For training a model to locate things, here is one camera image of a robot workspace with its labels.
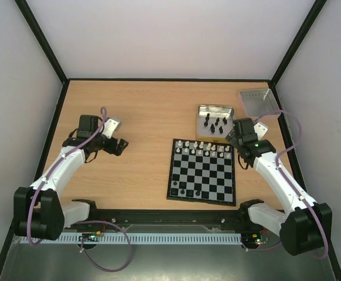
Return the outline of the black and grey chessboard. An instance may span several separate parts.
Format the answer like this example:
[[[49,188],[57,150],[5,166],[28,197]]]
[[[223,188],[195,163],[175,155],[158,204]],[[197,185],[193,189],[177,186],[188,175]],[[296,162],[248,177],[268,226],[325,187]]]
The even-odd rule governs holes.
[[[233,147],[221,143],[174,139],[170,159],[168,200],[236,206]]]

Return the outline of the gold metal tin with pieces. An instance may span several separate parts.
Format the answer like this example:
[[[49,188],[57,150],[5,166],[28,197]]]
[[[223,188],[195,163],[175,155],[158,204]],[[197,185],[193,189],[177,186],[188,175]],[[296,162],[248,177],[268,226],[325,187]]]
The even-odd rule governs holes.
[[[196,115],[196,140],[228,143],[226,136],[233,128],[235,110],[222,105],[199,105]]]

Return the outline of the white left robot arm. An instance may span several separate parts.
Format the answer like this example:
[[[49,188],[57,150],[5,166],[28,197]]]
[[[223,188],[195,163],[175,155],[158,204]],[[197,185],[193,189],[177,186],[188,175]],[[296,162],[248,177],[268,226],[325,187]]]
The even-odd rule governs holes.
[[[103,150],[120,156],[128,146],[124,139],[113,137],[121,121],[117,118],[81,115],[79,126],[62,144],[52,165],[29,187],[20,187],[13,197],[13,231],[29,240],[56,240],[66,227],[94,218],[96,202],[74,199],[61,205],[60,196],[75,172]]]

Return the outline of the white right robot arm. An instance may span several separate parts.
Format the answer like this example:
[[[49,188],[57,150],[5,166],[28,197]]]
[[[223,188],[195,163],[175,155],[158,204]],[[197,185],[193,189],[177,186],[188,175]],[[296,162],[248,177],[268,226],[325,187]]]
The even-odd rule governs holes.
[[[264,125],[251,118],[237,119],[226,140],[237,150],[238,157],[265,179],[283,210],[251,200],[238,215],[239,224],[245,229],[259,224],[270,230],[292,256],[323,248],[321,258],[325,258],[329,252],[332,210],[326,203],[317,203],[292,177],[271,142],[262,138],[265,131]]]

